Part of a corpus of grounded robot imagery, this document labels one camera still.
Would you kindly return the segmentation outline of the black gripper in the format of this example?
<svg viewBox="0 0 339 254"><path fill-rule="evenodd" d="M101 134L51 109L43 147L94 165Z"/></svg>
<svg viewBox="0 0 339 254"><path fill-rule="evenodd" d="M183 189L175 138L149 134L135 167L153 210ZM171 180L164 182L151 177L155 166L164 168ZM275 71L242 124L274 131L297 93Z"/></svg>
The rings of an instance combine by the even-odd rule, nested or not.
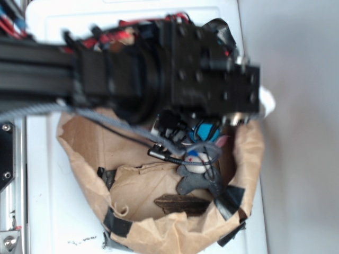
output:
<svg viewBox="0 0 339 254"><path fill-rule="evenodd" d="M204 116L256 115L260 69L237 64L228 24L176 24L172 37L171 105Z"/></svg>

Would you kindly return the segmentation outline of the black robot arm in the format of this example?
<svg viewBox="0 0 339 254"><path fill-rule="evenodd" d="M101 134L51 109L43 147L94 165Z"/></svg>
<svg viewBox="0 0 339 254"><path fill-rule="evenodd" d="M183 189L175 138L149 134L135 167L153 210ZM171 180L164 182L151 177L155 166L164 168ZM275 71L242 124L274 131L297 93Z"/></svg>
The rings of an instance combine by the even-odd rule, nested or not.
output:
<svg viewBox="0 0 339 254"><path fill-rule="evenodd" d="M230 123L260 111L260 69L238 65L221 19L204 26L175 20L132 24L134 43L114 52L1 38L1 111L63 99L107 107L131 124L170 108Z"/></svg>

